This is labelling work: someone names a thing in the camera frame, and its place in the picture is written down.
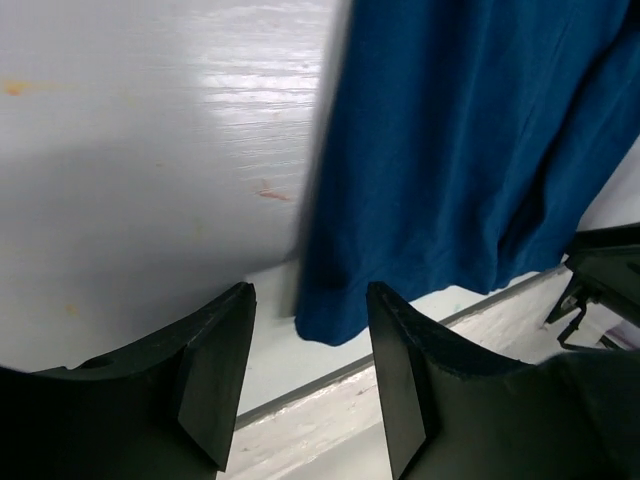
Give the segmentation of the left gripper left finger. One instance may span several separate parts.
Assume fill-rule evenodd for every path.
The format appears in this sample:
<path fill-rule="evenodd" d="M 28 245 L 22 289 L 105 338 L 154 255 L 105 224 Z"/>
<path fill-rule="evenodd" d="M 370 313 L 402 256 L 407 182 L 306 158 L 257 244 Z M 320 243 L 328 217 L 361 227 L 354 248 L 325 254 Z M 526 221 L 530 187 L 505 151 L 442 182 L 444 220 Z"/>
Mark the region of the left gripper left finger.
<path fill-rule="evenodd" d="M 256 315 L 238 283 L 80 366 L 1 372 L 5 479 L 213 479 L 227 467 Z"/>

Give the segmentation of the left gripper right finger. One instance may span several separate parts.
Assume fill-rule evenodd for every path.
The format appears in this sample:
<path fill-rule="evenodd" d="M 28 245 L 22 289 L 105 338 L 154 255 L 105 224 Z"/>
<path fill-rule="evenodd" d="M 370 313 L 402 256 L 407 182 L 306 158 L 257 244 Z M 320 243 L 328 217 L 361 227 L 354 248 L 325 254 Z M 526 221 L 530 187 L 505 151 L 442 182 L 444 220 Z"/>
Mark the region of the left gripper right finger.
<path fill-rule="evenodd" d="M 411 326 L 428 376 L 418 406 L 382 409 L 396 479 L 635 479 L 639 355 L 517 361 Z"/>

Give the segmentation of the blue t shirt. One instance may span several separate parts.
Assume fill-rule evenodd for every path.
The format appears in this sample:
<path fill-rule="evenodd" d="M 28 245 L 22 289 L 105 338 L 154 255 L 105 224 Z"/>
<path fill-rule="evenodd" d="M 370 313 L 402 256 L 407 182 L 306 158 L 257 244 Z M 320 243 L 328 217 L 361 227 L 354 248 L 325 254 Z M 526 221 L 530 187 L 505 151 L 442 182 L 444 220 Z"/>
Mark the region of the blue t shirt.
<path fill-rule="evenodd" d="M 556 266 L 639 136 L 635 1 L 356 1 L 295 314 L 329 346 L 407 300 Z"/>

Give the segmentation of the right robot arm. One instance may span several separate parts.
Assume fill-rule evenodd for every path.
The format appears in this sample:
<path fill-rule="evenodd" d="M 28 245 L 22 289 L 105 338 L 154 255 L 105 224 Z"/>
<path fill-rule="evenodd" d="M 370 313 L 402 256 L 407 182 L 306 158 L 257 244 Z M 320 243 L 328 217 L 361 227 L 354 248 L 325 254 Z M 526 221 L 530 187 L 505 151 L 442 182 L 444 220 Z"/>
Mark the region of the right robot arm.
<path fill-rule="evenodd" d="M 577 315 L 557 337 L 569 351 L 584 351 L 569 337 L 579 329 L 590 303 L 601 304 L 634 326 L 639 325 L 639 225 L 578 232 L 567 247 L 564 266 L 572 277 L 546 317 L 553 324 Z"/>

